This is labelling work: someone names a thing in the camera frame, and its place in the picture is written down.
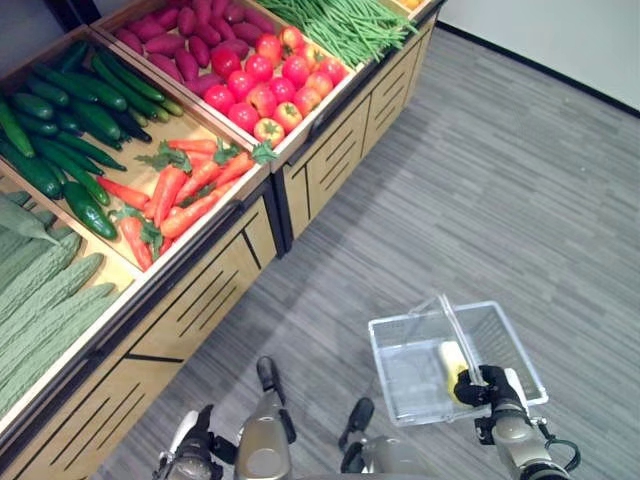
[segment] carrot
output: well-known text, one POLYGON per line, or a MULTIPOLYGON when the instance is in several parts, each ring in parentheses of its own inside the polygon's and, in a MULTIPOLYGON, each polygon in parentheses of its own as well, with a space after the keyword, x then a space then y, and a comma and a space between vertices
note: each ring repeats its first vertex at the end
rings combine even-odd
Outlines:
POLYGON ((142 222, 137 217, 126 217, 120 220, 120 229, 127 243, 129 243, 140 268, 146 271, 153 264, 153 260, 151 258, 149 245, 144 243, 140 238, 142 222))
POLYGON ((207 213, 218 201, 231 190, 235 182, 229 182, 220 188, 216 188, 206 197, 195 201, 187 208, 178 212, 175 216, 167 218, 160 225, 160 232, 165 238, 178 238, 200 217, 207 213))
POLYGON ((160 227, 162 221, 169 215, 169 210, 173 207, 176 200, 176 195, 187 181, 187 174, 183 170, 169 165, 164 169, 165 183, 164 188, 160 192, 160 199, 158 200, 158 206, 156 212, 153 215, 153 223, 156 227, 160 227))
POLYGON ((138 210, 144 210, 144 206, 149 201, 149 196, 145 193, 129 188, 125 185, 107 180, 104 177, 96 176, 96 181, 102 185, 107 192, 115 195, 124 203, 131 205, 138 210))
POLYGON ((222 169, 222 174, 216 179, 216 185, 224 185, 247 173, 255 165, 247 152, 233 157, 222 169))
POLYGON ((158 177, 158 181, 156 182, 156 188, 153 190, 153 196, 151 197, 151 200, 149 200, 144 208, 144 216, 148 219, 153 220, 153 216, 156 213, 158 202, 160 201, 160 196, 162 195, 162 191, 164 190, 166 176, 166 169, 164 169, 162 172, 160 172, 160 176, 158 177))
POLYGON ((169 148, 173 148, 174 150, 210 153, 212 155, 218 151, 218 145, 215 140, 169 140, 169 148))
POLYGON ((222 169, 220 165, 213 161, 209 161, 199 168, 194 168, 191 178, 186 181, 178 192, 175 203, 184 202, 187 197, 190 197, 205 185, 213 182, 221 173, 222 169))

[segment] white wall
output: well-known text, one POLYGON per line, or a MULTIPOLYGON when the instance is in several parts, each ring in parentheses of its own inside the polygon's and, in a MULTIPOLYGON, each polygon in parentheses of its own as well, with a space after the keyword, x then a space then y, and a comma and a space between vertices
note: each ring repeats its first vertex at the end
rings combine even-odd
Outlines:
POLYGON ((640 110, 640 0, 449 0, 439 20, 640 110))

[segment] wooden display shelf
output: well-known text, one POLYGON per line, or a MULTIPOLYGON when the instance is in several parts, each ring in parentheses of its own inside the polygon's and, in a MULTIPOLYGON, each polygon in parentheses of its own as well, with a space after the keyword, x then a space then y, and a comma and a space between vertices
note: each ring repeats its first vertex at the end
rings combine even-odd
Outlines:
MULTIPOLYGON (((236 0, 237 3, 245 5, 247 7, 256 9, 260 11, 265 17, 269 18, 275 27, 276 34, 284 27, 288 26, 288 24, 274 15, 269 10, 265 9, 261 5, 257 4, 253 0, 236 0)), ((188 99, 193 104, 197 105, 205 115, 208 115, 212 121, 215 121, 217 125, 220 125, 222 131, 224 131, 228 136, 236 140, 241 146, 245 148, 252 148, 252 146, 257 145, 258 140, 248 132, 242 130, 235 123, 233 123, 229 118, 225 115, 218 112, 216 109, 208 105, 204 100, 198 97, 195 93, 191 92, 184 85, 181 85, 169 75, 155 67, 151 62, 149 62, 146 58, 134 52, 131 48, 129 48, 126 44, 119 41, 115 36, 115 32, 124 27, 127 23, 137 20, 144 15, 153 12, 159 8, 164 7, 167 4, 166 0, 139 0, 134 2, 131 5, 125 6, 120 10, 117 10, 113 14, 101 18, 100 20, 91 24, 91 28, 93 28, 96 32, 103 35, 106 39, 113 42, 118 49, 114 49, 113 51, 119 53, 121 56, 128 56, 132 60, 139 62, 141 65, 146 67, 150 75, 157 76, 162 79, 167 84, 170 84, 173 88, 171 92, 175 94, 177 97, 182 97, 188 99)), ((313 45, 316 45, 319 50, 326 55, 327 57, 333 57, 329 52, 327 52, 324 48, 315 44, 311 39, 305 37, 305 40, 313 45)), ((297 150, 308 137, 311 128, 314 122, 320 117, 326 108, 339 98, 341 92, 347 87, 347 85, 353 80, 356 70, 347 68, 349 72, 348 75, 340 82, 340 84, 336 85, 334 89, 331 91, 327 97, 322 100, 322 103, 314 109, 305 119, 298 125, 289 135, 285 137, 283 142, 278 145, 274 151, 275 153, 283 159, 291 156, 295 150, 297 150)), ((201 69, 201 73, 209 73, 211 68, 201 69)))

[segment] green leaf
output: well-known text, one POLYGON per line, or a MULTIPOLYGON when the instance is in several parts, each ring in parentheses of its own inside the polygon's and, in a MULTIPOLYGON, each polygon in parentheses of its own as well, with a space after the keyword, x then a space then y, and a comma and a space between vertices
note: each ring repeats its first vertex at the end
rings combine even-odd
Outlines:
POLYGON ((191 173, 191 162, 189 162, 187 155, 180 150, 169 148, 169 142, 166 140, 160 142, 157 155, 138 155, 136 160, 150 165, 157 172, 161 172, 169 165, 173 165, 185 173, 191 173))
POLYGON ((240 153, 240 149, 237 145, 231 144, 229 148, 225 148, 224 142, 220 137, 218 137, 218 150, 216 154, 213 156, 213 160, 218 165, 224 165, 230 158, 235 157, 240 153))
POLYGON ((253 147, 251 157, 258 165, 264 165, 265 163, 276 160, 278 155, 271 148, 271 140, 267 140, 253 147))

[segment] wooden produce crate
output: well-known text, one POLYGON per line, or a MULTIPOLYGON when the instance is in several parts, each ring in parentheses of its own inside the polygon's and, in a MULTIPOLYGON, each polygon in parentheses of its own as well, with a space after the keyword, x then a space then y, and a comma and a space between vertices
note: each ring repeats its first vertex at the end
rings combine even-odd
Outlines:
MULTIPOLYGON (((2 90, 11 93, 33 63, 55 61, 76 40, 113 48, 88 27, 79 27, 0 80, 2 90)), ((121 60, 136 70, 127 56, 121 60)), ((133 157, 154 153, 165 136, 220 136, 225 141, 228 136, 197 106, 171 95, 161 78, 143 70, 137 73, 181 103, 185 114, 167 124, 150 124, 146 130, 153 143, 134 140, 122 152, 86 134, 84 138, 128 167, 127 172, 105 168, 106 177, 150 194, 157 173, 133 157)), ((28 191, 39 208, 53 212, 83 238, 82 256, 103 253, 106 259, 87 286, 111 281, 120 292, 116 302, 0 418, 0 479, 68 480, 94 473, 275 257, 279 232, 268 175, 268 166, 256 165, 142 272, 122 240, 111 242, 93 234, 66 202, 46 198, 0 157, 0 191, 28 191), (171 324, 174 304, 187 309, 184 324, 191 322, 191 329, 178 331, 171 324)), ((120 206, 112 198, 107 208, 120 206)))
MULTIPOLYGON (((269 18, 273 22, 276 35, 279 33, 279 31, 282 28, 288 26, 288 24, 284 20, 277 17, 276 15, 271 13, 269 10, 265 9, 264 7, 262 7, 261 5, 257 4, 252 0, 237 0, 237 3, 240 3, 247 7, 254 8, 260 11, 265 17, 269 18)), ((204 100, 202 100, 196 94, 191 92, 184 85, 181 85, 180 83, 175 81, 169 75, 162 72, 160 69, 158 69, 153 64, 151 64, 151 62, 149 62, 146 58, 137 54, 131 48, 125 45, 123 42, 115 38, 114 34, 117 32, 119 28, 124 27, 126 24, 130 23, 131 21, 137 20, 148 13, 154 12, 166 6, 166 4, 167 4, 166 0, 139 0, 139 1, 133 2, 130 5, 127 5, 126 7, 121 8, 120 10, 117 10, 116 12, 114 12, 109 16, 106 16, 94 22, 93 24, 91 24, 91 28, 93 28, 96 32, 103 35, 105 38, 107 38, 111 42, 113 42, 114 46, 117 47, 117 49, 113 49, 114 52, 119 53, 121 56, 128 56, 131 59, 134 59, 135 61, 140 62, 140 64, 144 65, 145 67, 147 67, 147 69, 153 72, 153 75, 155 75, 157 78, 160 78, 167 84, 170 84, 172 86, 170 90, 172 94, 175 94, 176 97, 178 98, 188 99, 188 101, 197 105, 206 115, 209 116, 211 121, 216 122, 216 124, 220 126, 220 129, 222 131, 224 131, 227 135, 229 135, 231 138, 236 140, 240 145, 242 145, 245 148, 251 148, 252 145, 258 144, 259 143, 258 140, 255 137, 253 137, 253 135, 249 134, 248 132, 238 127, 225 115, 218 112, 213 107, 209 106, 204 100)), ((316 45, 312 40, 310 40, 307 37, 305 37, 305 40, 310 44, 316 45)), ((318 48, 326 56, 332 57, 332 55, 330 55, 322 47, 318 46, 318 48)), ((285 139, 282 141, 282 143, 274 149, 275 153, 281 159, 288 158, 293 152, 295 152, 296 149, 298 149, 304 143, 307 136, 309 135, 309 132, 311 131, 311 128, 314 122, 323 115, 324 111, 327 109, 327 107, 329 107, 329 105, 331 105, 333 102, 339 99, 341 92, 353 80, 356 74, 356 70, 349 69, 347 67, 345 68, 349 73, 342 80, 342 82, 336 85, 334 89, 331 91, 331 93, 323 99, 322 103, 316 109, 314 109, 307 117, 305 117, 302 123, 300 123, 300 125, 298 125, 289 135, 287 135, 285 139)), ((208 67, 206 70, 205 69, 200 70, 201 73, 209 73, 210 71, 211 71, 210 67, 208 67)))

